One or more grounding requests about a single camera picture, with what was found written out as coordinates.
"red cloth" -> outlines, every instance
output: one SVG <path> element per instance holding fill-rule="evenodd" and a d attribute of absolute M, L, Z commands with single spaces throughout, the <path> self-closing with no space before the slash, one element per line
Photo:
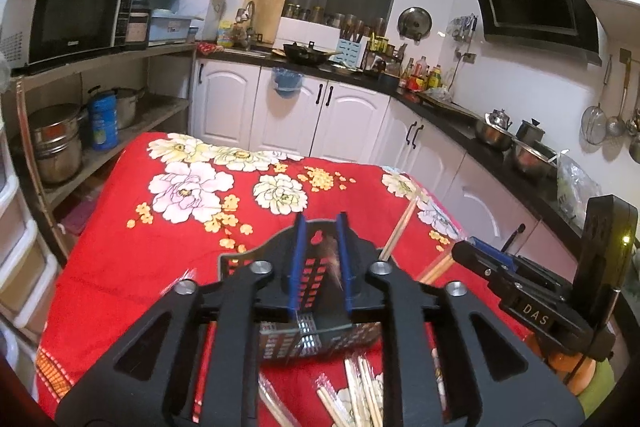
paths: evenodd
<path fill-rule="evenodd" d="M 351 228 L 379 248 L 386 243 L 409 202 L 408 198 L 392 193 L 395 185 L 389 183 L 394 181 L 394 175 L 376 166 L 282 156 L 280 163 L 272 161 L 267 170 L 244 172 L 231 170 L 237 169 L 238 165 L 228 162 L 229 154 L 238 150 L 213 148 L 211 151 L 216 156 L 209 159 L 209 165 L 215 172 L 226 172 L 233 177 L 231 188 L 218 190 L 215 194 L 221 204 L 229 195 L 239 198 L 237 209 L 234 209 L 234 198 L 230 198 L 227 208 L 231 210 L 222 210 L 227 215 L 232 214 L 234 219 L 225 217 L 226 223 L 222 223 L 222 216 L 219 216 L 220 229 L 216 230 L 213 220 L 206 225 L 202 222 L 202 214 L 197 214 L 199 221 L 194 211 L 184 222 L 172 223 L 164 219 L 162 203 L 159 206 L 154 204 L 154 198 L 158 200 L 162 196 L 158 193 L 159 187 L 168 183 L 157 181 L 159 176 L 167 176 L 166 170 L 174 165 L 162 161 L 163 158 L 170 159 L 172 152 L 162 154 L 166 147 L 173 147 L 176 142 L 161 142 L 162 147 L 155 142 L 167 138 L 164 134 L 145 134 L 125 149 L 58 279 L 37 358 L 39 401 L 51 417 L 66 391 L 163 291 L 185 277 L 199 284 L 215 282 L 220 254 L 234 250 L 241 252 L 244 248 L 251 250 L 292 225 L 294 212 L 276 215 L 270 208 L 260 206 L 259 202 L 264 199 L 254 196 L 260 192 L 257 187 L 260 182 L 273 182 L 280 174 L 288 176 L 296 181 L 296 187 L 302 186 L 306 195 L 306 219 L 335 219 L 339 212 L 346 211 Z M 204 144 L 198 144 L 194 139 L 189 141 L 186 137 L 177 140 L 182 140 L 176 149 L 180 151 L 184 146 L 187 152 L 193 152 L 190 147 L 197 144 L 197 158 L 192 156 L 192 160 L 202 159 L 202 154 L 207 155 Z M 150 142 L 155 142 L 156 146 L 148 150 Z M 181 162 L 180 166 L 176 163 L 171 169 L 192 169 L 190 172 L 195 172 L 196 164 L 187 161 Z M 202 167 L 203 163 L 198 165 L 201 171 L 208 169 L 207 166 Z M 180 204 L 185 206 L 191 201 L 185 199 L 191 198 L 190 192 L 189 189 L 178 195 L 174 193 L 171 198 L 182 198 Z M 449 243 L 445 235 L 436 233 L 424 220 L 418 219 L 419 212 L 420 209 L 414 212 L 394 250 L 396 263 L 415 278 L 448 253 L 453 245 L 453 240 Z M 482 279 L 463 267 L 453 265 L 436 285 L 449 280 L 465 282 L 512 330 L 521 337 L 525 336 L 523 327 L 497 309 L 497 299 L 489 293 Z M 372 349 L 369 358 L 375 372 L 379 373 L 382 369 L 379 349 Z M 321 373 L 326 373 L 336 390 L 345 387 L 342 359 L 303 360 L 286 367 L 270 364 L 264 365 L 263 372 L 302 425 L 331 425 L 313 383 Z M 261 408 L 260 424 L 276 425 L 264 408 Z"/>

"metal shelf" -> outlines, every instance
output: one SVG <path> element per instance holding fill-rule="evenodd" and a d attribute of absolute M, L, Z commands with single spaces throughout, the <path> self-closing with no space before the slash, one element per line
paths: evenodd
<path fill-rule="evenodd" d="M 25 91 L 45 86 L 50 82 L 70 76 L 72 74 L 83 73 L 85 71 L 95 70 L 103 66 L 111 66 L 128 60 L 136 60 L 137 58 L 157 57 L 158 55 L 170 55 L 182 52 L 192 52 L 196 44 L 163 44 L 161 46 L 151 46 L 146 50 L 136 52 L 121 52 L 113 55 L 103 55 L 102 57 L 88 58 L 79 62 L 65 64 L 52 70 L 43 71 L 42 73 L 14 76 L 12 82 L 20 81 Z"/>
<path fill-rule="evenodd" d="M 153 129 L 159 123 L 186 109 L 189 101 L 183 98 L 146 94 L 138 102 L 136 121 L 130 127 L 118 131 L 118 144 L 108 151 L 88 148 L 82 151 L 82 169 L 71 180 L 56 188 L 45 188 L 44 196 L 51 209 L 56 208 L 78 186 L 116 154 L 120 153 L 134 138 Z"/>

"microwave door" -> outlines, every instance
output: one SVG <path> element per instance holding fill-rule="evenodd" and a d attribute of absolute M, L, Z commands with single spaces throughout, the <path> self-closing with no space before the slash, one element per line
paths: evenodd
<path fill-rule="evenodd" d="M 36 0 L 30 63 L 109 48 L 120 0 Z"/>

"green object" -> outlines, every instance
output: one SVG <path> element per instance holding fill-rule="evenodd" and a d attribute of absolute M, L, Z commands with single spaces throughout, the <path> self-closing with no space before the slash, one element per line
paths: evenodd
<path fill-rule="evenodd" d="M 604 399 L 609 396 L 615 384 L 613 369 L 611 368 L 609 360 L 598 362 L 593 380 L 591 380 L 587 388 L 578 395 L 578 400 L 580 400 L 580 405 L 587 418 L 591 416 Z"/>

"pink flower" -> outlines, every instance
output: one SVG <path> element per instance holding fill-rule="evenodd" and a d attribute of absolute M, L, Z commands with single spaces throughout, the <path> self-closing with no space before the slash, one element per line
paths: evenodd
<path fill-rule="evenodd" d="M 222 210 L 215 192 L 234 186 L 231 174 L 216 172 L 204 162 L 172 162 L 165 172 L 154 176 L 149 191 L 156 194 L 153 210 L 163 212 L 162 217 L 172 223 L 183 223 L 191 215 L 201 223 L 210 221 Z"/>

